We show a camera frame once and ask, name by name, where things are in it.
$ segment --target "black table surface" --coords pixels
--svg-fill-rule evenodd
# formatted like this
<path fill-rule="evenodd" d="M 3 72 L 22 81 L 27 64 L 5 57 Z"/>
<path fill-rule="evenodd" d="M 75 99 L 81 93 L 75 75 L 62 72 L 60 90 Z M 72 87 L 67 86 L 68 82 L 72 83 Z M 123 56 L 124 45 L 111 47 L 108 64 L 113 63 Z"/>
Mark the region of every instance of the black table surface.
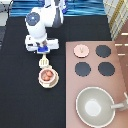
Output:
<path fill-rule="evenodd" d="M 60 28 L 46 28 L 60 48 L 47 55 L 59 74 L 52 89 L 38 82 L 41 55 L 25 49 L 25 17 L 7 20 L 0 50 L 0 128 L 66 128 L 67 41 L 111 41 L 107 16 L 65 17 Z"/>

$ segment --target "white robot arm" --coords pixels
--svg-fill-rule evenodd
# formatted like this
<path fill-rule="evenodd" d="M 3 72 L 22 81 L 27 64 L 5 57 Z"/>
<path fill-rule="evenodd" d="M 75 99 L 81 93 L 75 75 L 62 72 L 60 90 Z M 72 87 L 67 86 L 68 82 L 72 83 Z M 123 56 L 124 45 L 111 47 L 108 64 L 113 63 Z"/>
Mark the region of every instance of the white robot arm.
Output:
<path fill-rule="evenodd" d="M 30 34 L 25 39 L 28 51 L 37 51 L 38 54 L 43 54 L 49 53 L 51 49 L 59 48 L 58 39 L 47 38 L 45 27 L 58 28 L 63 24 L 62 5 L 60 0 L 50 0 L 49 3 L 49 6 L 42 8 L 34 7 L 25 18 Z"/>

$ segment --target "black circular burner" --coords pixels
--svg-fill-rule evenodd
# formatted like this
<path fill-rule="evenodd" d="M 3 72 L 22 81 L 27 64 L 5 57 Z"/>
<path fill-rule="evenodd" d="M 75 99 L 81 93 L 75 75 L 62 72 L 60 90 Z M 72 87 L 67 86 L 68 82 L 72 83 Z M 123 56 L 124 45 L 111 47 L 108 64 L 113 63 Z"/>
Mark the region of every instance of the black circular burner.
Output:
<path fill-rule="evenodd" d="M 91 71 L 91 68 L 89 64 L 86 62 L 79 62 L 75 66 L 75 72 L 79 76 L 82 76 L 82 77 L 87 76 L 89 75 L 90 71 Z"/>
<path fill-rule="evenodd" d="M 111 54 L 111 49 L 106 45 L 99 45 L 96 48 L 96 54 L 102 58 L 106 58 Z"/>
<path fill-rule="evenodd" d="M 98 70 L 103 76 L 112 76 L 115 72 L 114 66 L 109 62 L 100 63 Z"/>

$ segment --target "pink mat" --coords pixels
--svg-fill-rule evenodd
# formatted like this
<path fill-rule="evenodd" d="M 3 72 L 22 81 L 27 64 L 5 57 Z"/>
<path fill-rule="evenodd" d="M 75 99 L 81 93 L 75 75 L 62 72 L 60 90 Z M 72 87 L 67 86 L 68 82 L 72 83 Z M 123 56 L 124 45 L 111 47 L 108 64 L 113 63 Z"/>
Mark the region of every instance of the pink mat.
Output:
<path fill-rule="evenodd" d="M 78 44 L 84 44 L 89 48 L 89 55 L 78 58 L 74 54 L 74 48 Z M 95 50 L 98 45 L 107 45 L 111 48 L 111 55 L 107 58 L 99 57 Z M 91 67 L 88 76 L 81 77 L 75 73 L 75 65 L 79 62 L 87 62 Z M 110 62 L 115 67 L 112 76 L 103 76 L 98 71 L 101 62 Z M 125 99 L 126 87 L 113 41 L 82 41 L 66 43 L 66 128 L 90 128 L 84 124 L 76 112 L 76 98 L 81 90 L 89 86 L 96 86 L 106 90 L 119 103 Z M 128 111 L 116 112 L 113 122 L 106 128 L 128 128 Z"/>

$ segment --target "white bowl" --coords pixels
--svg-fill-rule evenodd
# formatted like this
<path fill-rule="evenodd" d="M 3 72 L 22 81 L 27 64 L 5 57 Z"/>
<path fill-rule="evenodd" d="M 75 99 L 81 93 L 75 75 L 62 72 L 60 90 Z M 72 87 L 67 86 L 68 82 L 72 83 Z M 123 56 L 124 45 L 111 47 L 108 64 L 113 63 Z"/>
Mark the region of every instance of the white bowl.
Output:
<path fill-rule="evenodd" d="M 76 99 L 76 110 L 80 119 L 93 128 L 109 125 L 115 116 L 112 97 L 99 87 L 83 89 Z"/>

